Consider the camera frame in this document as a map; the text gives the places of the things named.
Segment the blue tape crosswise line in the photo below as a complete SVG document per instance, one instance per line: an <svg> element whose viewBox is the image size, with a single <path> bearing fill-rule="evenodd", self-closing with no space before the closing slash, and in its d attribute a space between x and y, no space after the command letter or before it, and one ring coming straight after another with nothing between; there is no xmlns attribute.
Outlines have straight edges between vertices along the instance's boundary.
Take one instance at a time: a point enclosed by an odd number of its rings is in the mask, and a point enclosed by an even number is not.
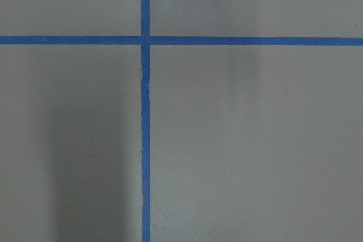
<svg viewBox="0 0 363 242"><path fill-rule="evenodd" d="M2 45L362 46L359 37L1 36Z"/></svg>

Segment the blue tape lengthwise line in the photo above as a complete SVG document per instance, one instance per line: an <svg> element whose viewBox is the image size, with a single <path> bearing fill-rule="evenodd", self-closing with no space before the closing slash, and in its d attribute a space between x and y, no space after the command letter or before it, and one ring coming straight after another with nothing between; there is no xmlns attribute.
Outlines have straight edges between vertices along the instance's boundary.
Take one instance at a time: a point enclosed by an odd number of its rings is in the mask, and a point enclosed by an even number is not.
<svg viewBox="0 0 363 242"><path fill-rule="evenodd" d="M141 0L141 68L142 241L150 241L150 0Z"/></svg>

